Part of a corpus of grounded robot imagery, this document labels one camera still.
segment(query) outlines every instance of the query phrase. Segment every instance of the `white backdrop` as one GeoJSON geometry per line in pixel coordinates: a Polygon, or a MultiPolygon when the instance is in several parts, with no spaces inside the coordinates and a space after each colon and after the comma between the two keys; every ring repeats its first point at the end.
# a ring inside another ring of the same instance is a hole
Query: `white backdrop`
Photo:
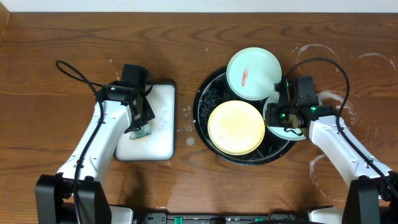
{"type": "Polygon", "coordinates": [[[0,0],[10,12],[398,12],[398,0],[0,0]]]}

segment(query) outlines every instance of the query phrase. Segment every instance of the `yellow plate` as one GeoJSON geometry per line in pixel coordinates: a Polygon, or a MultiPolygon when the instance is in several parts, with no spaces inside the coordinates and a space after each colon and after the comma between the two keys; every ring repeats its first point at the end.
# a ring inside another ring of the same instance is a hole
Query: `yellow plate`
{"type": "Polygon", "coordinates": [[[255,150],[266,132],[260,112],[249,103],[233,100],[213,110],[208,132],[216,147],[231,155],[244,155],[255,150]]]}

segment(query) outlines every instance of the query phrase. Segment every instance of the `red mark on plate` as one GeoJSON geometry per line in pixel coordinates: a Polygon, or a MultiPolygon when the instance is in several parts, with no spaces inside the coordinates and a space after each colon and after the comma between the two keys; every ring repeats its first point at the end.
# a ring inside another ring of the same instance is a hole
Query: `red mark on plate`
{"type": "Polygon", "coordinates": [[[248,71],[248,68],[246,67],[246,68],[244,69],[244,72],[243,72],[242,86],[245,86],[245,84],[246,84],[246,79],[248,78],[248,76],[249,76],[249,71],[248,71]]]}

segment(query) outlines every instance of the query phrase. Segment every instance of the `brown tabletop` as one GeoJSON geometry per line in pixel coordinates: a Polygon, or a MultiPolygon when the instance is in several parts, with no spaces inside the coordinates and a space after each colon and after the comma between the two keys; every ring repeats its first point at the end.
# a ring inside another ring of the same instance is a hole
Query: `brown tabletop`
{"type": "MultiPolygon", "coordinates": [[[[192,108],[203,80],[246,47],[270,50],[284,73],[310,57],[339,61],[351,80],[346,123],[398,170],[397,14],[12,13],[0,48],[0,222],[37,223],[37,179],[58,170],[90,122],[91,90],[61,74],[57,59],[94,82],[117,79],[125,63],[174,79],[179,128],[193,127],[183,109],[192,108]]],[[[312,75],[317,91],[343,96],[343,76],[332,65],[306,64],[294,73],[301,75],[312,75]]],[[[345,202],[343,179],[310,141],[270,164],[240,166],[207,149],[195,129],[183,129],[176,140],[169,161],[112,160],[103,186],[108,202],[240,214],[345,202]]]]}

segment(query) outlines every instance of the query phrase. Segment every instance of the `black tray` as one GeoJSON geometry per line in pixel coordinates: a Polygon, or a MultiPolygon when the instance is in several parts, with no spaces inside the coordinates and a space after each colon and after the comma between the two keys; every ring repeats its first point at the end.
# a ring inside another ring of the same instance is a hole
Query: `black tray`
{"type": "Polygon", "coordinates": [[[196,120],[195,128],[201,140],[215,154],[227,161],[243,165],[261,165],[272,162],[283,156],[293,147],[295,141],[288,141],[277,137],[266,128],[264,139],[256,150],[242,156],[226,154],[219,150],[211,141],[207,124],[211,112],[220,104],[230,100],[241,100],[253,105],[262,114],[266,99],[248,101],[237,95],[229,87],[226,79],[226,67],[211,74],[200,86],[193,102],[193,119],[196,120]]]}

